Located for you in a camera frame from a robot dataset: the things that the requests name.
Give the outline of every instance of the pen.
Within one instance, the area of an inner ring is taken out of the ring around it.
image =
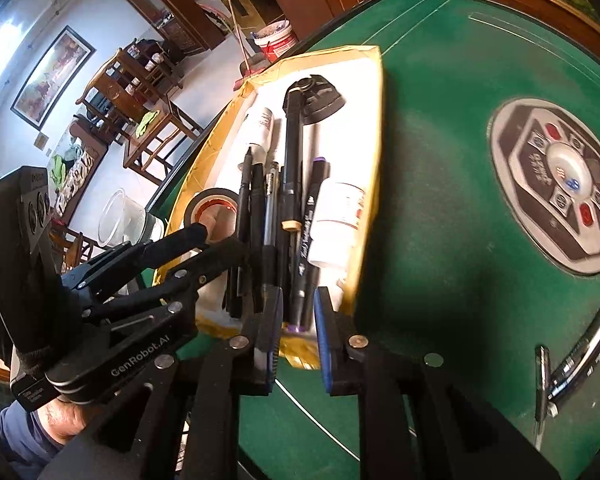
[[[306,203],[304,205],[304,216],[302,218],[302,231],[300,233],[300,245],[298,256],[293,270],[293,288],[291,293],[291,305],[289,307],[290,332],[304,332],[311,328],[314,316],[314,289],[320,275],[320,269],[312,266],[307,261],[309,247],[311,246],[311,224],[314,220],[315,203],[318,200],[320,185],[327,178],[329,164],[323,157],[314,159],[309,177],[309,189],[307,191]]]
[[[538,451],[542,446],[544,425],[549,407],[549,388],[551,377],[551,360],[546,346],[536,347],[536,423],[534,424],[534,445]]]
[[[249,184],[251,183],[251,147],[244,155],[242,164],[242,178],[240,180],[240,191],[238,193],[237,211],[235,214],[235,236],[241,242],[248,241],[249,229]],[[245,269],[243,267],[232,267],[229,269],[227,310],[233,318],[242,317],[242,296],[245,281]]]
[[[280,168],[280,173],[284,171],[284,166]],[[289,273],[289,253],[291,250],[291,232],[285,231],[282,227],[282,183],[278,189],[278,222],[276,234],[276,249],[278,252],[278,286],[282,289],[284,319],[288,320],[290,295],[291,295],[291,275]]]
[[[251,203],[250,203],[250,231],[251,231],[251,290],[253,293],[253,308],[257,314],[262,312],[262,235],[265,219],[264,200],[264,167],[254,164],[251,176]]]
[[[274,162],[267,173],[267,206],[264,217],[264,238],[262,243],[262,286],[278,283],[278,254],[276,251],[276,235],[278,233],[278,186],[280,171]]]

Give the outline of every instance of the white bottle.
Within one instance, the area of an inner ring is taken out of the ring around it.
[[[364,205],[363,189],[334,178],[325,179],[311,225],[310,264],[321,269],[347,269]]]
[[[273,122],[273,112],[268,108],[251,107],[247,110],[232,149],[232,160],[237,161],[238,170],[242,171],[242,162],[248,147],[251,147],[254,164],[265,163],[271,146]]]

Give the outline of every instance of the red button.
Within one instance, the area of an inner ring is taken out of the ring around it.
[[[547,133],[551,136],[552,139],[560,140],[560,130],[558,130],[558,127],[555,124],[547,123],[544,125],[544,127],[546,128]]]
[[[591,208],[588,204],[580,204],[580,216],[582,217],[582,223],[587,227],[593,225],[593,216],[591,215]]]

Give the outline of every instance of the blue sleeve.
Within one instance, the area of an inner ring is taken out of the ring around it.
[[[27,413],[15,401],[0,410],[0,449],[22,480],[34,480],[62,449],[40,425],[38,413]]]

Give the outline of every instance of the roll of tape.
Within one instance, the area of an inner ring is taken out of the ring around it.
[[[218,242],[235,231],[238,194],[222,187],[212,187],[198,193],[187,205],[184,227],[200,222],[207,228],[207,243]]]

